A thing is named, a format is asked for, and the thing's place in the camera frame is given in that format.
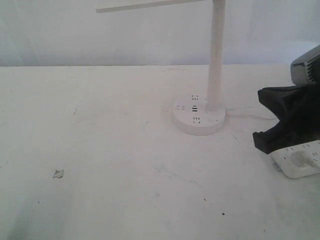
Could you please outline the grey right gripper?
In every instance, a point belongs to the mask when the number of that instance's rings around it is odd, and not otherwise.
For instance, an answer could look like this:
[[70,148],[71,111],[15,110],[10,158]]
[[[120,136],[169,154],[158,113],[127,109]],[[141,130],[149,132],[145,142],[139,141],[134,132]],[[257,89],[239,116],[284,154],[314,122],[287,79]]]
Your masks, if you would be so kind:
[[320,105],[320,46],[295,59],[290,73],[295,86],[265,87],[257,92],[259,102],[279,120],[314,113]]

